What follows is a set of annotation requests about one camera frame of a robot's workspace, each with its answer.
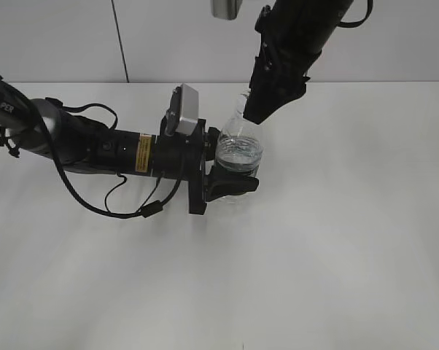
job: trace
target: label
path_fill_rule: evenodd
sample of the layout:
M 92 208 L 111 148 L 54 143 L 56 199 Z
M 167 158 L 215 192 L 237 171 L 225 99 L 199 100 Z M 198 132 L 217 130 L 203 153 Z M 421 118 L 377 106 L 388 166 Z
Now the label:
M 137 173 L 148 172 L 149 153 L 152 148 L 151 135 L 140 134 L 139 146 L 137 147 L 137 159 L 135 162 L 135 171 Z

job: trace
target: plastic water bottle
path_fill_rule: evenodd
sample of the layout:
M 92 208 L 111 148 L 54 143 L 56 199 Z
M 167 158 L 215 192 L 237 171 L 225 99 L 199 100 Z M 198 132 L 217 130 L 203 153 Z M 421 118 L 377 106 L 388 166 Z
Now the plastic water bottle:
M 218 138 L 216 162 L 228 171 L 256 176 L 262 160 L 261 127 L 244 119 L 244 109 L 249 93 L 242 93 L 234 115 L 221 130 Z

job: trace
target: wire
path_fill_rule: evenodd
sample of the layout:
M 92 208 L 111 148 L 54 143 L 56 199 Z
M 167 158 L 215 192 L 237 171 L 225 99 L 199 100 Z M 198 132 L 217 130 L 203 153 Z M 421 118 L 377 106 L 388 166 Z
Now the wire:
M 109 113 L 114 115 L 114 122 L 112 123 L 112 125 L 109 129 L 115 130 L 115 128 L 117 127 L 117 124 L 119 123 L 119 118 L 117 117 L 117 113 L 112 108 L 110 108 L 104 104 L 86 104 L 86 105 L 81 106 L 81 107 L 62 106 L 61 109 L 66 111 L 66 112 L 69 112 L 69 113 L 81 113 L 81 112 L 84 112 L 87 109 L 92 108 L 92 107 L 99 107 L 99 108 L 105 109 Z
M 365 17 L 361 20 L 358 20 L 357 22 L 340 22 L 338 24 L 338 27 L 340 28 L 357 28 L 364 24 L 366 20 L 370 17 L 373 11 L 373 0 L 367 0 L 367 13 L 365 14 Z
M 150 200 L 150 198 L 155 194 L 156 190 L 158 189 L 158 186 L 160 186 L 160 182 L 161 179 L 164 177 L 164 172 L 156 179 L 156 185 L 155 188 L 153 189 L 153 191 L 149 194 L 148 198 L 145 200 L 145 202 L 143 202 L 143 204 L 140 206 L 140 208 L 137 210 L 137 212 L 141 211 L 143 209 L 143 207 L 145 206 L 145 204 L 148 203 L 148 201 Z
M 184 166 L 185 166 L 185 160 L 184 160 L 184 153 L 182 153 L 182 159 L 181 159 L 181 170 L 179 171 L 179 177 L 176 180 L 176 183 L 174 184 L 174 187 L 172 191 L 168 194 L 168 196 L 161 201 L 161 205 L 165 206 L 169 203 L 171 199 L 176 195 L 177 190 L 179 189 L 179 186 L 181 185 L 182 178 L 184 177 Z
M 111 213 L 111 211 L 109 210 L 108 207 L 108 197 L 111 195 L 111 193 L 113 193 L 115 190 L 117 190 L 119 187 L 123 186 L 126 182 L 127 182 L 127 176 L 125 175 L 121 175 L 120 173 L 116 173 L 117 177 L 120 177 L 121 179 L 123 179 L 123 181 L 119 184 L 117 184 L 116 186 L 114 186 L 106 195 L 106 197 L 104 197 L 104 207 L 106 208 L 106 210 Z

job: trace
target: white tabletop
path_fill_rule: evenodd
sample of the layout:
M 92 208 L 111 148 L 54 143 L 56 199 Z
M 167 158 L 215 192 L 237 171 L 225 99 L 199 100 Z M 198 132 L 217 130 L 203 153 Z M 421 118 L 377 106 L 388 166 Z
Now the white tabletop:
M 16 86 L 157 133 L 175 84 Z M 217 127 L 246 87 L 192 86 Z M 439 83 L 310 84 L 264 130 L 258 192 L 204 217 L 186 184 L 157 216 L 100 217 L 0 149 L 0 349 L 439 349 Z M 70 177 L 98 206 L 118 182 Z

